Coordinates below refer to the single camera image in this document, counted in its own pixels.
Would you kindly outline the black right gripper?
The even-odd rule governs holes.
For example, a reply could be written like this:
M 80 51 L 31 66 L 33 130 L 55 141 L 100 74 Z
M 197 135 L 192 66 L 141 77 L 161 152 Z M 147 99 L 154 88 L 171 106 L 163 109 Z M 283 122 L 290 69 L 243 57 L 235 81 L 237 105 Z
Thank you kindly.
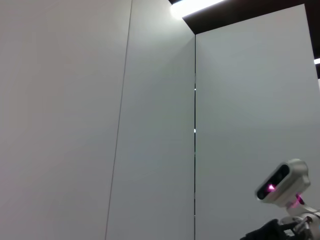
M 247 233 L 240 240 L 286 240 L 287 235 L 281 229 L 277 219 L 273 219 L 261 228 Z

